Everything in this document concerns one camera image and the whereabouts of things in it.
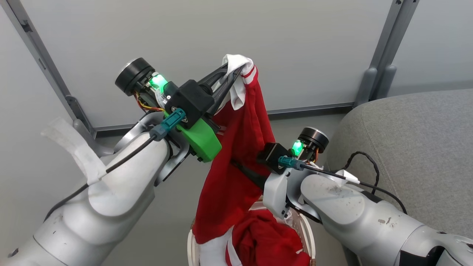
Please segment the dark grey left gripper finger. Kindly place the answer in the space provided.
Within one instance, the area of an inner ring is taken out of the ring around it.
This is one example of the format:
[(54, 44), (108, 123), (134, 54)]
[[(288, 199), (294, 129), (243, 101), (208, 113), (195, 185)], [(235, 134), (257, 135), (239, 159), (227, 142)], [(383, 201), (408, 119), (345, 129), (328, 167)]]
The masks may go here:
[(222, 105), (225, 97), (229, 93), (231, 87), (235, 83), (236, 79), (241, 76), (241, 71), (243, 66), (232, 71), (228, 76), (224, 79), (221, 85), (216, 89), (216, 91), (212, 94), (214, 99), (214, 105), (211, 107), (211, 115), (214, 116), (215, 113), (219, 110), (219, 107)]
[(197, 83), (203, 89), (212, 89), (212, 87), (217, 83), (217, 81), (219, 81), (222, 77), (224, 77), (227, 74), (227, 71), (228, 71), (228, 63), (225, 63), (222, 66), (220, 66), (218, 69), (206, 75)]

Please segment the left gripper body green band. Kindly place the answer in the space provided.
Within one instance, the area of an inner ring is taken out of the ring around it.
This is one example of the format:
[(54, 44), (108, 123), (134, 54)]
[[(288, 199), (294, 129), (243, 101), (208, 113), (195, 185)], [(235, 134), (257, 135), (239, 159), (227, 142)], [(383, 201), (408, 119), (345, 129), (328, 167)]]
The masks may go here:
[(215, 135), (217, 127), (210, 121), (210, 109), (214, 105), (212, 89), (203, 89), (194, 79), (178, 86), (143, 58), (126, 64), (115, 85), (127, 96), (133, 96), (142, 110), (163, 116), (150, 129), (152, 140), (161, 141), (176, 130), (201, 161), (210, 162), (220, 152), (222, 146)]

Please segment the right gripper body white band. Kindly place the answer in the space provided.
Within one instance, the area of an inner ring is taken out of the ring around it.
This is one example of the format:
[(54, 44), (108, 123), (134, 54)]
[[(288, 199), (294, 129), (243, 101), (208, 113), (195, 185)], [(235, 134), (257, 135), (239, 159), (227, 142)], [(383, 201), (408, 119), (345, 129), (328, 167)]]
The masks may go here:
[(271, 174), (263, 190), (263, 204), (272, 214), (284, 219), (289, 209), (304, 214), (313, 221), (319, 221), (318, 213), (305, 202), (300, 202), (302, 181), (311, 174), (318, 174), (315, 161), (323, 153), (329, 138), (313, 127), (305, 127), (287, 149), (280, 143), (266, 143), (262, 151), (262, 165)]

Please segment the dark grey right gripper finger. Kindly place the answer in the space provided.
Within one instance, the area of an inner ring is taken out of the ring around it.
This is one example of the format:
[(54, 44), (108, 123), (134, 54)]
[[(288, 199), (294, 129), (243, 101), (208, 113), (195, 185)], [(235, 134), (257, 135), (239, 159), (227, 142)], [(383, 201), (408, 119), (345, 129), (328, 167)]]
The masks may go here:
[(267, 175), (262, 175), (257, 173), (254, 170), (240, 164), (236, 160), (231, 160), (231, 164), (240, 170), (255, 186), (257, 186), (262, 192), (265, 188), (265, 182), (267, 180)]

